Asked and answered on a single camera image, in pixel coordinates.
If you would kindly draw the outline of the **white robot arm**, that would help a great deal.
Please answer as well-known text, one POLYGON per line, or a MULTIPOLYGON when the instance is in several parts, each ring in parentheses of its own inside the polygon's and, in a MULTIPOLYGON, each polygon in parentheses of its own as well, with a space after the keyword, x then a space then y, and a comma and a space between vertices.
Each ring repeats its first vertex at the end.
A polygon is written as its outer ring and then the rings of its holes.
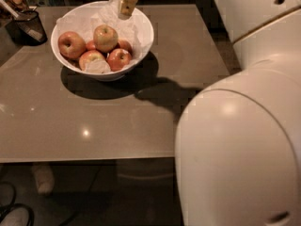
POLYGON ((301 226, 301 0, 214 0, 241 66, 175 139, 184 226, 301 226))

